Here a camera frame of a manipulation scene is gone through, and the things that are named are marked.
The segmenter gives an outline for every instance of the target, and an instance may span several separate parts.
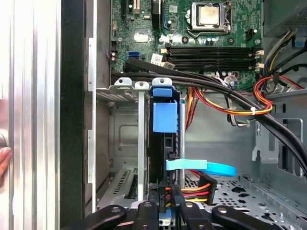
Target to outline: blue drive bracket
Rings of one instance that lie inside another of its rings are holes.
[[[153,132],[177,132],[177,103],[153,104]]]
[[[236,168],[225,164],[207,162],[207,160],[166,160],[166,170],[171,171],[178,169],[195,169],[206,174],[218,176],[236,176]]]

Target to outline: capacitor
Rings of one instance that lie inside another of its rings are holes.
[[[128,8],[129,8],[129,13],[132,13],[132,11],[133,11],[133,6],[132,6],[132,5],[129,5]]]
[[[171,25],[172,25],[172,21],[171,21],[171,20],[168,20],[168,21],[167,21],[167,27],[169,28],[169,27],[171,27]]]

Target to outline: black clamp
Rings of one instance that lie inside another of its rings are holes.
[[[159,208],[155,202],[145,201],[139,204],[133,223],[133,230],[159,230]]]

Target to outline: metal bracket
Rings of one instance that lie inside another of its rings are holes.
[[[119,78],[109,88],[96,89],[97,95],[109,102],[135,102],[136,92],[130,78]]]
[[[149,90],[149,83],[145,81],[138,81],[137,83],[135,83],[134,89],[136,91],[147,91]]]
[[[172,87],[173,81],[170,78],[155,78],[153,79],[153,87]]]
[[[256,160],[260,152],[261,162],[264,164],[278,163],[278,140],[274,138],[271,140],[270,132],[259,122],[256,122],[256,146],[253,150],[253,161]],[[273,141],[273,150],[270,150],[270,142]]]

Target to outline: motherboard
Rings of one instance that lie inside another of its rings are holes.
[[[123,71],[127,58],[207,74],[216,69],[251,86],[259,73],[261,0],[113,0],[111,66]]]

